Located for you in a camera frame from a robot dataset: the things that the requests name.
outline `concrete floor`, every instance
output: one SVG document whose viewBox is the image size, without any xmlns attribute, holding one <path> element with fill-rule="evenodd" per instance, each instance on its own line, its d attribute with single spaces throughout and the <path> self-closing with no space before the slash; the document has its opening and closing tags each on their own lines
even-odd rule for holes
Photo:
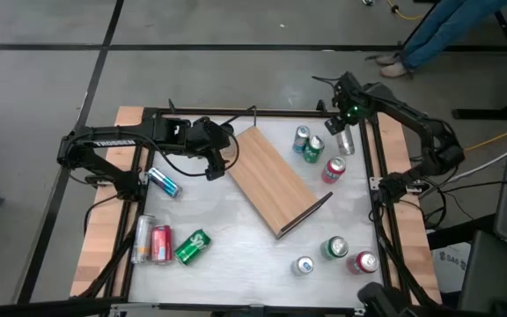
<svg viewBox="0 0 507 317">
<path fill-rule="evenodd" d="M 399 1 L 408 15 L 428 5 Z M 0 42 L 101 43 L 114 0 L 0 0 Z M 417 21 L 391 15 L 385 1 L 125 1 L 113 43 L 376 44 L 403 41 Z M 504 44 L 493 18 L 459 44 Z M 118 106 L 313 109 L 329 100 L 311 75 L 335 77 L 345 70 L 362 83 L 384 81 L 411 107 L 446 119 L 465 146 L 507 131 L 507 122 L 454 121 L 455 107 L 507 104 L 507 54 L 442 54 L 413 80 L 384 80 L 364 62 L 372 52 L 111 52 L 87 124 L 114 122 Z M 60 136 L 73 127 L 97 52 L 0 51 L 0 304 L 10 303 L 58 165 Z M 417 154 L 415 136 L 408 148 Z M 507 141 L 467 155 L 461 171 L 507 149 Z M 462 181 L 499 180 L 503 165 Z M 495 208 L 498 187 L 456 193 L 479 217 Z M 83 214 L 94 191 L 70 182 L 33 300 L 66 299 L 82 244 Z M 432 195 L 423 208 L 438 206 Z M 467 220 L 450 202 L 444 225 Z"/>
</svg>

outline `coca-cola can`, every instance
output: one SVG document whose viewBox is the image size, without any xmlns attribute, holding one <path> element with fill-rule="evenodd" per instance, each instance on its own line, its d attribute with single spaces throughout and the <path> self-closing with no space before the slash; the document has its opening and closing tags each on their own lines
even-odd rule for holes
<svg viewBox="0 0 507 317">
<path fill-rule="evenodd" d="M 345 160 L 340 157 L 332 158 L 322 171 L 322 180 L 328 184 L 335 183 L 343 172 L 345 172 Z"/>
<path fill-rule="evenodd" d="M 369 274 L 378 269 L 378 258 L 373 252 L 362 251 L 348 256 L 347 265 L 353 274 Z"/>
<path fill-rule="evenodd" d="M 172 228 L 169 225 L 157 225 L 151 232 L 151 261 L 165 264 L 172 259 Z"/>
</svg>

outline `robotic arm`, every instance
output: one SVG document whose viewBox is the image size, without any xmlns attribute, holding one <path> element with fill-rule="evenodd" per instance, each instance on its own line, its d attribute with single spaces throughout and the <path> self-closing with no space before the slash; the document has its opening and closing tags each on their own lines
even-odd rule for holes
<svg viewBox="0 0 507 317">
<path fill-rule="evenodd" d="M 71 131 L 62 138 L 57 160 L 65 168 L 82 167 L 92 172 L 94 175 L 86 178 L 90 183 L 112 182 L 120 199 L 137 202 L 142 199 L 138 173 L 122 171 L 97 155 L 95 148 L 140 144 L 150 151 L 159 151 L 164 157 L 175 154 L 206 158 L 209 165 L 204 173 L 186 175 L 206 176 L 213 181 L 224 175 L 226 161 L 220 150 L 230 145 L 232 133 L 230 124 L 219 126 L 206 116 L 191 123 L 154 114 L 136 126 L 83 127 Z"/>
<path fill-rule="evenodd" d="M 397 100 L 390 89 L 381 83 L 361 86 L 353 74 L 346 72 L 332 84 L 328 79 L 315 77 L 334 88 L 332 105 L 340 112 L 328 121 L 328 131 L 335 135 L 345 126 L 356 125 L 377 112 L 412 129 L 422 143 L 422 162 L 404 173 L 389 173 L 379 187 L 381 194 L 397 203 L 406 194 L 406 186 L 428 176 L 443 175 L 457 167 L 465 159 L 463 149 L 454 131 L 444 121 L 429 118 L 402 101 Z"/>
</svg>

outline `blue can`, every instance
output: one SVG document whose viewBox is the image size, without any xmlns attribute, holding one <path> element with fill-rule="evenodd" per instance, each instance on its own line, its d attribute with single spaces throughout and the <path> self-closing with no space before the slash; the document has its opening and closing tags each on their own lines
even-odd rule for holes
<svg viewBox="0 0 507 317">
<path fill-rule="evenodd" d="M 152 167 L 148 171 L 148 180 L 160 186 L 172 198 L 176 198 L 181 193 L 182 188 L 156 167 Z"/>
<path fill-rule="evenodd" d="M 299 126 L 295 133 L 295 142 L 292 144 L 292 150 L 296 153 L 302 153 L 305 150 L 308 137 L 310 137 L 310 129 L 306 126 Z"/>
</svg>

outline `wooden strip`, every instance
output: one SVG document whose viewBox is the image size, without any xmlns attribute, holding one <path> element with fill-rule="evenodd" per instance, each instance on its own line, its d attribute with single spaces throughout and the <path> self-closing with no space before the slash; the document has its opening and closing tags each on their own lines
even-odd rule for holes
<svg viewBox="0 0 507 317">
<path fill-rule="evenodd" d="M 280 237 L 285 226 L 302 221 L 298 217 L 317 202 L 316 196 L 257 127 L 236 138 L 239 160 L 229 173 L 273 233 Z"/>
<path fill-rule="evenodd" d="M 402 132 L 402 125 L 386 114 L 378 114 L 378 126 L 381 139 L 383 141 L 383 150 L 385 152 L 386 170 L 391 172 L 405 172 L 410 165 L 406 140 Z M 373 171 L 379 175 L 377 153 L 375 151 L 375 142 L 371 127 L 367 126 L 369 135 L 369 146 L 371 147 L 371 160 L 373 161 Z M 405 195 L 402 199 L 420 205 L 415 195 Z M 441 296 L 437 286 L 436 273 L 433 268 L 430 246 L 423 224 L 422 213 L 411 204 L 396 203 L 394 205 L 396 221 L 400 243 L 402 244 L 402 253 L 404 262 L 408 269 L 436 302 L 441 303 Z M 390 236 L 388 219 L 383 219 L 386 233 Z M 398 274 L 394 269 L 394 264 L 389 260 L 389 269 L 394 286 L 400 286 Z"/>
<path fill-rule="evenodd" d="M 120 107 L 114 125 L 137 125 L 142 121 L 142 112 L 142 107 Z M 120 169 L 128 171 L 132 165 L 134 151 L 134 146 L 110 148 L 107 150 L 106 160 Z M 95 202 L 110 197 L 115 193 L 116 190 L 112 186 L 99 188 L 95 195 Z M 113 199 L 93 209 L 81 254 L 79 255 L 76 275 L 70 289 L 71 296 L 85 291 L 91 281 L 97 277 L 111 259 L 114 238 L 121 216 L 121 208 L 122 201 Z M 119 270 L 122 270 L 121 276 L 124 274 L 124 268 L 124 265 L 119 266 Z M 121 284 L 122 278 L 117 278 L 116 282 L 116 284 Z"/>
</svg>

